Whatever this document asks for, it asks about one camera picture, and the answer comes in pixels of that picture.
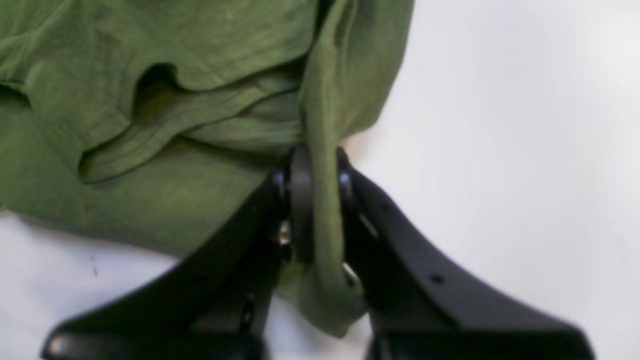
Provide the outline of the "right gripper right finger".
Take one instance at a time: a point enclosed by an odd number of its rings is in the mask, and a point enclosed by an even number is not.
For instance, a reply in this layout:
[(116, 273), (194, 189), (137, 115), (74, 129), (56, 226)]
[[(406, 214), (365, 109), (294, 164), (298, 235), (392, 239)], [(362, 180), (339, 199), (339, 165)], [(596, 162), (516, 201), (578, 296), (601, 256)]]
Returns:
[(329, 200), (316, 191), (310, 150), (290, 153), (295, 259), (314, 292), (365, 303), (368, 360), (593, 360), (574, 325), (499, 291), (442, 253), (393, 199), (335, 152)]

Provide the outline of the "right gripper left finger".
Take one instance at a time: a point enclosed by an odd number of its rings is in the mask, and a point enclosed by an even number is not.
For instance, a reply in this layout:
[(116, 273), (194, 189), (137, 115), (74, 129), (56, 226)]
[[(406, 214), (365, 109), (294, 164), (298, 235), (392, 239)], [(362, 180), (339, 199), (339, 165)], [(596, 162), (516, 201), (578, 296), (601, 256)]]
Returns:
[(268, 360), (263, 331), (282, 265), (287, 153), (210, 239), (172, 269), (46, 338), (44, 360)]

